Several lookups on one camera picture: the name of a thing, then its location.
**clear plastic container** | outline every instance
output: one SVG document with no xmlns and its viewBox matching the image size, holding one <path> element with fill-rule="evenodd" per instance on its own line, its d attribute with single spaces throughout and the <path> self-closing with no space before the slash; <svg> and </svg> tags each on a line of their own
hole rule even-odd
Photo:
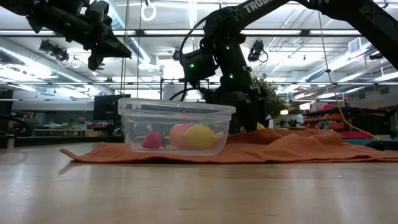
<svg viewBox="0 0 398 224">
<path fill-rule="evenodd" d="M 235 107 L 123 98 L 118 111 L 135 152 L 212 156 L 225 145 Z"/>
</svg>

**potted plant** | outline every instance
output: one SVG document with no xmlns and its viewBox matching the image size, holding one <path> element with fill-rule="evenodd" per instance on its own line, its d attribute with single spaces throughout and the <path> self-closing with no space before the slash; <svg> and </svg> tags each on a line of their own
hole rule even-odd
<svg viewBox="0 0 398 224">
<path fill-rule="evenodd" d="M 270 116 L 270 119 L 276 118 L 280 115 L 280 111 L 286 109 L 286 103 L 283 98 L 277 95 L 276 87 L 273 82 L 266 81 L 267 75 L 265 73 L 262 74 L 261 77 L 253 77 L 253 82 L 257 85 L 261 90 L 267 93 L 266 96 L 266 115 Z M 269 126 L 269 119 L 266 120 L 265 125 Z"/>
</svg>

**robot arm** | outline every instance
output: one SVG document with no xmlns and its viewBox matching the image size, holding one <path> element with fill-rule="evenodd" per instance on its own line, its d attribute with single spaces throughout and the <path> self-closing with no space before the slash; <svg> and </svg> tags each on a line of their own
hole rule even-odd
<svg viewBox="0 0 398 224">
<path fill-rule="evenodd" d="M 131 57 L 131 52 L 114 36 L 112 18 L 105 1 L 89 0 L 5 0 L 0 6 L 26 16 L 32 29 L 39 33 L 43 27 L 76 41 L 91 50 L 88 68 L 96 70 L 105 57 Z M 80 14 L 87 7 L 85 14 Z"/>
<path fill-rule="evenodd" d="M 296 1 L 331 18 L 350 23 L 398 69 L 397 21 L 372 0 Z M 256 130 L 256 122 L 264 124 L 267 114 L 266 94 L 253 84 L 251 68 L 247 66 L 239 46 L 246 39 L 241 31 L 287 2 L 289 0 L 250 0 L 212 12 L 206 17 L 200 49 L 181 57 L 185 79 L 193 87 L 198 87 L 199 80 L 214 75 L 220 67 L 223 74 L 221 85 L 212 94 L 205 93 L 205 100 L 236 107 L 237 112 L 230 125 L 231 134 L 237 133 L 240 126 L 244 126 L 246 131 Z"/>
</svg>

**orange cloth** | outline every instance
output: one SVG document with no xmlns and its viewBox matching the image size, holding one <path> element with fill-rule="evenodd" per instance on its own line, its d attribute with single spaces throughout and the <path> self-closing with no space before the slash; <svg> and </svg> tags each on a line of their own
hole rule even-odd
<svg viewBox="0 0 398 224">
<path fill-rule="evenodd" d="M 343 142 L 333 131 L 284 131 L 262 129 L 228 136 L 215 156 L 181 156 L 163 153 L 132 152 L 124 144 L 101 143 L 93 151 L 77 156 L 61 152 L 76 162 L 140 163 L 166 159 L 170 162 L 242 164 L 286 162 L 398 162 L 398 153 L 381 152 L 366 146 Z"/>
</svg>

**workbench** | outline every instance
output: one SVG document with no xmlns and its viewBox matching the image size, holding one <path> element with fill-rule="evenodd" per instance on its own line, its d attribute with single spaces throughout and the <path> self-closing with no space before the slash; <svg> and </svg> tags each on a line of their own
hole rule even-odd
<svg viewBox="0 0 398 224">
<path fill-rule="evenodd" d="M 397 223 L 398 164 L 82 164 L 96 143 L 0 151 L 0 222 Z"/>
</svg>

